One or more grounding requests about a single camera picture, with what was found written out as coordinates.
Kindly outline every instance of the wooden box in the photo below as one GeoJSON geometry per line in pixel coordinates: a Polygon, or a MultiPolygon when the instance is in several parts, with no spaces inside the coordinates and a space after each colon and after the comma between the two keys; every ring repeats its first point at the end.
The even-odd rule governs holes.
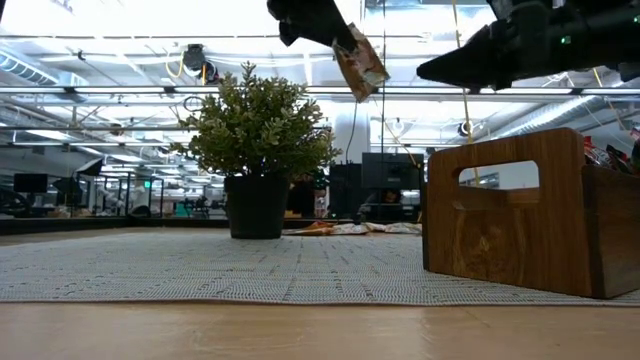
{"type": "Polygon", "coordinates": [[[640,289],[640,178],[586,165],[583,146],[554,129],[432,155],[425,269],[592,298],[640,289]],[[522,161],[539,188],[458,184],[464,169],[522,161]]]}

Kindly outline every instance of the ceiling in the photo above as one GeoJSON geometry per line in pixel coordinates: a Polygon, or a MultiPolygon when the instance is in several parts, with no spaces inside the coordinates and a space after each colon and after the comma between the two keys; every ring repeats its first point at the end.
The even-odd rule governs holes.
{"type": "MultiPolygon", "coordinates": [[[[460,93],[455,90],[438,93],[433,89],[446,90],[446,85],[415,75],[421,63],[456,48],[451,4],[389,0],[383,10],[382,1],[335,1],[345,20],[354,22],[382,54],[391,74],[386,86],[397,89],[385,98],[384,117],[394,120],[393,129],[400,141],[430,145],[464,142],[457,134],[458,125],[466,117],[460,93]]],[[[458,4],[458,28],[464,44],[495,17],[485,1],[466,0],[458,4]]],[[[188,44],[203,44],[208,59],[221,73],[239,75],[240,64],[250,60],[258,65],[259,76],[282,76],[317,90],[312,96],[318,99],[327,123],[331,124],[345,111],[341,104],[353,103],[331,49],[304,39],[286,47],[277,34],[278,24],[266,11],[264,1],[7,0],[0,26],[0,55],[4,51],[50,75],[59,86],[200,86],[199,80],[185,72],[179,77],[171,73],[178,72],[180,54],[188,44]]],[[[619,85],[617,74],[604,68],[597,71],[605,87],[619,85]]],[[[0,71],[0,85],[34,86],[34,83],[0,71]]],[[[599,84],[592,71],[585,71],[520,81],[514,87],[562,90],[596,88],[599,84]]],[[[571,126],[606,141],[620,138],[629,143],[628,131],[621,130],[617,118],[625,124],[637,119],[633,100],[618,99],[613,103],[619,109],[616,115],[604,101],[589,102],[587,105],[591,107],[593,103],[592,108],[579,104],[560,111],[560,106],[571,100],[567,96],[529,93],[470,97],[468,114],[476,126],[475,137],[486,140],[554,124],[571,126]],[[575,111],[581,107],[588,112],[575,111]],[[532,117],[535,111],[543,110],[549,110],[544,113],[546,117],[532,117]],[[560,119],[567,117],[568,112],[573,117],[560,119]]],[[[91,143],[78,148],[93,155],[135,156],[141,163],[155,165],[183,163],[183,159],[168,156],[161,146],[129,148],[117,143],[188,141],[193,135],[175,130],[178,117],[189,113],[182,106],[184,96],[175,94],[118,94],[116,89],[108,94],[83,95],[83,103],[50,94],[0,97],[5,105],[0,109],[5,111],[1,123],[9,127],[81,129],[67,131],[65,136],[70,139],[64,141],[91,143]],[[117,136],[105,131],[114,124],[131,129],[117,136]],[[99,146],[102,142],[116,146],[99,146]]],[[[380,127],[381,98],[373,97],[362,106],[372,121],[371,141],[379,142],[384,137],[385,143],[393,142],[393,136],[383,133],[380,127]]],[[[38,131],[16,132],[12,140],[63,141],[56,139],[58,135],[54,133],[58,130],[38,131]]],[[[115,158],[112,161],[131,163],[115,158]]]]}

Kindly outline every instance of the black speaker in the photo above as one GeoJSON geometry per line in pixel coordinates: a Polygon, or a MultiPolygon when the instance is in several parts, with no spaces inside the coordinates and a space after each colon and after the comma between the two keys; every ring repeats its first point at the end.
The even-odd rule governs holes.
{"type": "Polygon", "coordinates": [[[337,219],[355,216],[369,194],[362,189],[362,165],[329,168],[329,214],[337,219]]]}

